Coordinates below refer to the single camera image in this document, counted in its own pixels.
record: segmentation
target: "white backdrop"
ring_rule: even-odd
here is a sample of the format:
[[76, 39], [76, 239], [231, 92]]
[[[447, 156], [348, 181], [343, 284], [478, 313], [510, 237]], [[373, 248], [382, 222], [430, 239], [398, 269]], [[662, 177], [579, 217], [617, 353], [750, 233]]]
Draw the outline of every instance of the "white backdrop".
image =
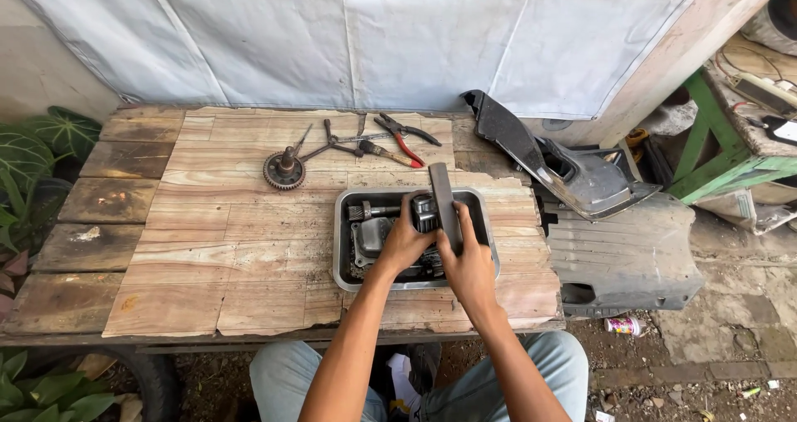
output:
[[692, 0], [25, 0], [130, 101], [600, 115]]

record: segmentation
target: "rusty gear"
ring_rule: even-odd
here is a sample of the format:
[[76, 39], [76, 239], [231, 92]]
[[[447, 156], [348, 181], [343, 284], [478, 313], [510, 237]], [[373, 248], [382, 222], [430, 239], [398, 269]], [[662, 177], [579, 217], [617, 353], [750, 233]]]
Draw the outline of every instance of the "rusty gear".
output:
[[304, 182], [304, 163], [298, 158], [293, 158], [293, 167], [287, 171], [282, 172], [280, 169], [280, 162], [284, 152], [275, 152], [270, 155], [263, 163], [263, 177], [265, 182], [277, 190], [293, 190]]

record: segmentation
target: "light blue jeans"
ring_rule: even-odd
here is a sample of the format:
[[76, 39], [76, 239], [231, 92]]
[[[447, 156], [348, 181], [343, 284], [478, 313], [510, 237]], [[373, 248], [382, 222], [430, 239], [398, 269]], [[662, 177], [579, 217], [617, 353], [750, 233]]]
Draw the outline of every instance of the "light blue jeans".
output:
[[[526, 336], [522, 341], [545, 382], [573, 421], [584, 420], [589, 365], [584, 349], [567, 332]], [[310, 388], [321, 355], [303, 342], [268, 345], [252, 360], [249, 375], [262, 422], [294, 422]], [[360, 419], [386, 422], [384, 399], [368, 388]], [[489, 357], [459, 380], [423, 396], [421, 420], [427, 422], [506, 422], [504, 394]]]

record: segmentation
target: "wooden table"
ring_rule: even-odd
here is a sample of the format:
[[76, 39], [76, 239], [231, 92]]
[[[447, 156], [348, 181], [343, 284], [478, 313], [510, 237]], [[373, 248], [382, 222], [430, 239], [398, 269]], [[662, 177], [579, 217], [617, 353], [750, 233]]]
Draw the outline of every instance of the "wooden table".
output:
[[[122, 109], [112, 115], [59, 215], [47, 249], [0, 327], [0, 345], [135, 344], [147, 352], [197, 352], [254, 350], [268, 341], [323, 344], [332, 338], [337, 323], [274, 336], [100, 336], [178, 133], [181, 128], [203, 130], [184, 128], [185, 113], [180, 108], [151, 106]], [[452, 120], [457, 168], [495, 178], [514, 176], [528, 184], [528, 176], [515, 172], [506, 155], [473, 134], [472, 115], [444, 116]], [[101, 227], [104, 236], [93, 236], [95, 226]], [[533, 330], [562, 329], [561, 315], [559, 303], [557, 316]], [[380, 332], [379, 342], [475, 336], [473, 331], [440, 334], [429, 329], [390, 329]]]
[[[797, 81], [797, 58], [746, 40], [738, 33], [728, 41], [724, 55], [738, 69], [778, 80], [778, 73], [765, 56], [784, 79]], [[760, 120], [772, 112], [754, 105], [734, 111], [734, 104], [748, 100], [729, 87], [712, 61], [684, 83], [699, 110], [667, 190], [684, 204], [797, 174], [797, 147], [770, 139], [766, 131], [744, 118]], [[738, 72], [722, 55], [719, 61], [730, 74]]]

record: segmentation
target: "red-handled pliers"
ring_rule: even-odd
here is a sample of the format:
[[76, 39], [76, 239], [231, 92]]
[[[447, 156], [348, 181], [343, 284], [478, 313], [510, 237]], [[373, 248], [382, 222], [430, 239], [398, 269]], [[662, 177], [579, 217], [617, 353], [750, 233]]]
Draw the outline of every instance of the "red-handled pliers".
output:
[[425, 165], [425, 162], [423, 162], [423, 160], [420, 157], [418, 157], [414, 152], [410, 151], [410, 148], [408, 148], [406, 144], [404, 144], [404, 139], [402, 139], [402, 134], [404, 133], [415, 134], [418, 137], [421, 137], [422, 139], [426, 140], [427, 142], [432, 143], [433, 145], [437, 145], [439, 147], [443, 146], [442, 143], [440, 143], [437, 139], [432, 137], [432, 135], [429, 134], [428, 132], [422, 129], [414, 128], [412, 126], [404, 126], [402, 123], [393, 120], [389, 115], [385, 114], [384, 112], [379, 112], [379, 116], [374, 117], [374, 122], [376, 122], [376, 124], [378, 124], [382, 128], [385, 128], [386, 130], [390, 131], [393, 134], [393, 137], [395, 137], [396, 142], [398, 142], [398, 146], [401, 147], [401, 150], [405, 154], [409, 155], [416, 162], [420, 163], [421, 167]]

